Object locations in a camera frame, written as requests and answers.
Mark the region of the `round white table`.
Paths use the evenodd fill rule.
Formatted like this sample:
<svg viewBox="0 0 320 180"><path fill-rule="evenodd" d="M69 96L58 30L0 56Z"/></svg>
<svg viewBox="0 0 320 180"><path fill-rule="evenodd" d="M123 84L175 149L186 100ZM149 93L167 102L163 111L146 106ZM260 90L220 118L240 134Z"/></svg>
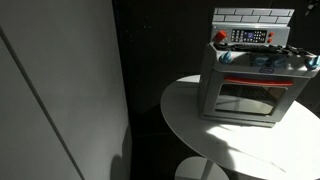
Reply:
<svg viewBox="0 0 320 180"><path fill-rule="evenodd" d="M176 136L209 161L264 180L320 178L320 119L298 102L272 128L204 120L198 112L197 75L171 83L162 115Z"/></svg>

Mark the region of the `grey toy stove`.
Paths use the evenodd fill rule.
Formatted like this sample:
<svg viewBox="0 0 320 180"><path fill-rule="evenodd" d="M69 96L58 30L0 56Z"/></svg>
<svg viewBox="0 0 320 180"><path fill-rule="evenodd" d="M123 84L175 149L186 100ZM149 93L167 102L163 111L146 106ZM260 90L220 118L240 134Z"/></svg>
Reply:
<svg viewBox="0 0 320 180"><path fill-rule="evenodd" d="M204 52L202 118L272 127L319 72L319 57L287 44L292 9L216 8Z"/></svg>

